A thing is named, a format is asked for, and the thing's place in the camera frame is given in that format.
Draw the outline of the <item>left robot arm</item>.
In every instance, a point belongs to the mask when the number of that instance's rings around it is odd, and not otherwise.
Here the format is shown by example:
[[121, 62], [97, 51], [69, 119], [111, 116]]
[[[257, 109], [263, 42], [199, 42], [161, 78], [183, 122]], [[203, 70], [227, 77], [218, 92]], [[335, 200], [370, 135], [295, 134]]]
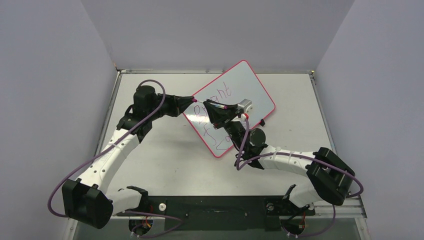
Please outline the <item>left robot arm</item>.
[[163, 116], [178, 117], [194, 102], [193, 96], [157, 93], [150, 85], [139, 85], [106, 147], [75, 180], [66, 179], [61, 186], [64, 215], [101, 229], [111, 216], [126, 210], [145, 214], [149, 210], [145, 189], [127, 186], [108, 192], [109, 185], [125, 159], [153, 128], [153, 121]]

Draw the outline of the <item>purple whiteboard marker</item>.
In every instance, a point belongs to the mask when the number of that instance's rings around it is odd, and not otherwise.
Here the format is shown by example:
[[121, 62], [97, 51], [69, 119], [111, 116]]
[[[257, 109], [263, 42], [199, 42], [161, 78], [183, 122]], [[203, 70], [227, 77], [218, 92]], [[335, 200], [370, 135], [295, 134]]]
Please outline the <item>purple whiteboard marker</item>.
[[222, 110], [228, 109], [228, 107], [224, 104], [218, 104], [218, 103], [212, 103], [212, 102], [208, 102], [208, 104], [217, 109], [222, 109]]

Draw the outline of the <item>pink-framed whiteboard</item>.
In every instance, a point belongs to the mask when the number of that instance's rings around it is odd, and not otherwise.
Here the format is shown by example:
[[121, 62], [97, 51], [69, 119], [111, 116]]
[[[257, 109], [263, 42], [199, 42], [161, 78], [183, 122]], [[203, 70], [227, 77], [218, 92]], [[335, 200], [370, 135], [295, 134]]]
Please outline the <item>pink-framed whiteboard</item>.
[[228, 152], [233, 143], [223, 128], [213, 127], [206, 107], [202, 104], [203, 101], [210, 99], [220, 104], [232, 105], [250, 100], [252, 107], [247, 115], [251, 129], [259, 125], [261, 120], [268, 117], [276, 108], [271, 96], [245, 60], [216, 77], [193, 96], [197, 102], [184, 111], [184, 116], [216, 158]]

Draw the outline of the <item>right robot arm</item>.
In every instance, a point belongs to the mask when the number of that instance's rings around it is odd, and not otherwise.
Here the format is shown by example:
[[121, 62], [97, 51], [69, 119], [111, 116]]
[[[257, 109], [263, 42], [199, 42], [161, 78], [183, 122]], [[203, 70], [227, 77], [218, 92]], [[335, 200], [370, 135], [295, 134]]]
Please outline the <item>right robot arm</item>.
[[265, 132], [250, 127], [250, 100], [223, 104], [207, 99], [203, 105], [213, 127], [224, 129], [238, 150], [234, 163], [238, 171], [250, 166], [293, 173], [309, 180], [304, 185], [292, 185], [286, 192], [282, 207], [287, 213], [294, 214], [319, 201], [341, 206], [348, 198], [355, 173], [331, 149], [321, 147], [301, 153], [266, 144]]

